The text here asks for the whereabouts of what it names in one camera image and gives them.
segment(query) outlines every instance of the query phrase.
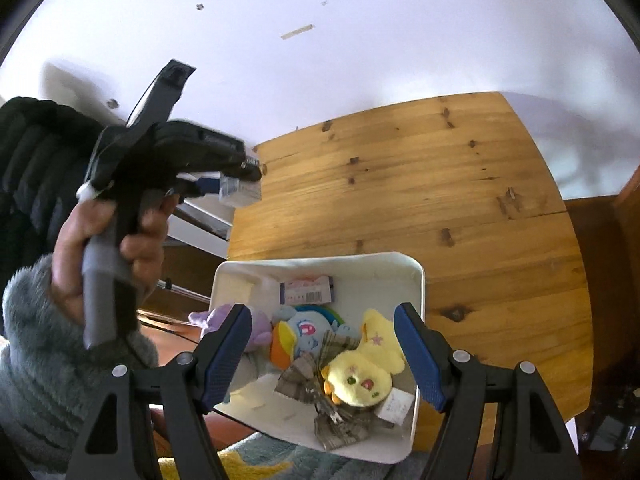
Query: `white box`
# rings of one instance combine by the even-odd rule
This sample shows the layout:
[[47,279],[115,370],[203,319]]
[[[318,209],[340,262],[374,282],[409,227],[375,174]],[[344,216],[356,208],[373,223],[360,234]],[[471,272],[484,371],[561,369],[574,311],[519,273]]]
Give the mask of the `white box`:
[[[271,317],[280,308],[280,282],[321,275],[334,277],[335,301],[330,306],[348,324],[359,327],[368,308],[375,308],[392,320],[396,306],[405,301],[424,320],[424,269],[401,253],[223,262],[216,271],[209,308],[244,303]],[[229,404],[220,404],[216,409],[261,433],[324,451],[314,434],[315,407],[274,393],[277,380],[277,374],[263,376],[234,392]],[[415,391],[416,399],[420,398],[408,366],[394,377],[394,385],[407,392]],[[370,462],[400,462],[413,447],[418,405],[419,402],[414,404],[413,416],[408,416],[401,427],[376,429],[368,440],[332,452]]]

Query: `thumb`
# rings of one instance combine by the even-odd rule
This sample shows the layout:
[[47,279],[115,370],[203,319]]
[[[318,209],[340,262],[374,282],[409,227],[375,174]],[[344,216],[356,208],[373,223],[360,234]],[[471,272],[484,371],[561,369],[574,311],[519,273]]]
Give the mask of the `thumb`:
[[82,293],[84,244],[106,229],[115,210],[115,202],[89,200],[79,203],[60,229],[53,251],[51,285],[63,298]]

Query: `white tag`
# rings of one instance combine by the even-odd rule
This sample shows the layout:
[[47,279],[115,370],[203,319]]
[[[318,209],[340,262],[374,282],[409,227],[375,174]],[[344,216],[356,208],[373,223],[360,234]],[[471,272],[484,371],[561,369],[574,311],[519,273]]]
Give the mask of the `white tag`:
[[280,304],[325,304],[333,298],[334,281],[330,276],[320,276],[316,280],[297,280],[280,284]]
[[407,413],[409,413],[413,407],[414,400],[415,396],[412,394],[408,394],[397,388],[391,388],[391,393],[385,401],[376,408],[375,413],[378,418],[382,420],[401,425]]

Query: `wooden table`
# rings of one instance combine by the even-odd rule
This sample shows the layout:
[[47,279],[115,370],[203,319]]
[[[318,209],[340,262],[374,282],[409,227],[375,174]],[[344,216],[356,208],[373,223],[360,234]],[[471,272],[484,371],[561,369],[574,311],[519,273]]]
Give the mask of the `wooden table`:
[[[580,249],[535,143],[498,93],[376,108],[258,146],[262,201],[236,212],[236,260],[400,251],[428,277],[427,325],[482,362],[532,361],[566,420],[591,393]],[[481,444],[491,442],[486,410]],[[415,449],[440,417],[423,403]]]

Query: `silver screw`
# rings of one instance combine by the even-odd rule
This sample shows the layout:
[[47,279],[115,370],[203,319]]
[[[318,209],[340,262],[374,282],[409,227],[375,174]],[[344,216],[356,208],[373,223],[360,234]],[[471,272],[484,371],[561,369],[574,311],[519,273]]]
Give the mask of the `silver screw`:
[[530,363],[529,361],[523,361],[520,363],[520,370],[522,370],[526,374],[532,374],[536,371],[536,365]]
[[193,361],[193,354],[191,352],[180,352],[175,360],[179,365],[188,365]]
[[122,377],[127,372],[128,370],[126,365],[118,365],[113,369],[113,371],[111,372],[111,375],[113,375],[114,377]]
[[453,359],[459,363],[468,363],[471,360],[471,355],[465,350],[456,350],[453,352]]

